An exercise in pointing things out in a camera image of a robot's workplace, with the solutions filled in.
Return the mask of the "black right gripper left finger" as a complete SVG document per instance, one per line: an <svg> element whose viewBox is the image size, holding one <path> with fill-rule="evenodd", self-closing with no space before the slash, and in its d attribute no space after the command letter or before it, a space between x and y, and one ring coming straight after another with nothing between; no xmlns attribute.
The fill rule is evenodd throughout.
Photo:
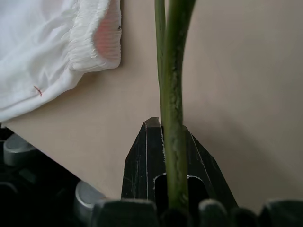
<svg viewBox="0 0 303 227"><path fill-rule="evenodd" d="M146 120L126 157L122 199L147 199L167 203L165 154L158 118Z"/></svg>

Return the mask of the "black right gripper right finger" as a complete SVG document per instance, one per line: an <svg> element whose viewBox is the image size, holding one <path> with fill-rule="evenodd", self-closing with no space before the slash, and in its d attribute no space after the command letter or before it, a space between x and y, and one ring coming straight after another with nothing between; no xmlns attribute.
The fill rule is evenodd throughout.
<svg viewBox="0 0 303 227"><path fill-rule="evenodd" d="M225 208L237 207L237 202L210 153L184 127L187 153L188 193L190 207L204 199L215 199Z"/></svg>

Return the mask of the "green plant stem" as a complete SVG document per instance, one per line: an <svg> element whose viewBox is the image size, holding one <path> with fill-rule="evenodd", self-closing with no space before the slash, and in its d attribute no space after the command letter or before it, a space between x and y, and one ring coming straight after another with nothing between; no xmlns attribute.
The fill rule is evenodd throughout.
<svg viewBox="0 0 303 227"><path fill-rule="evenodd" d="M189 193L182 106L182 68L196 0L154 0L160 114L168 207L187 212Z"/></svg>

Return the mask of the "white shorts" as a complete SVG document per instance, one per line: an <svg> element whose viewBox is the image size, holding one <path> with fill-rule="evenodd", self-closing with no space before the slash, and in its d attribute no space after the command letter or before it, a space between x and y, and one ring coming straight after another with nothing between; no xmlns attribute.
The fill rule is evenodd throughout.
<svg viewBox="0 0 303 227"><path fill-rule="evenodd" d="M121 0L0 0L0 122L121 61Z"/></svg>

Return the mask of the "silver and black robot body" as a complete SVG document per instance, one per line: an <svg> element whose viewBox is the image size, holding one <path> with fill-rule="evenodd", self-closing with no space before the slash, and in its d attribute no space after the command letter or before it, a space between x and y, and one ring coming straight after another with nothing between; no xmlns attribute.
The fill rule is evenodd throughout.
<svg viewBox="0 0 303 227"><path fill-rule="evenodd" d="M91 227L104 195L0 128L0 227Z"/></svg>

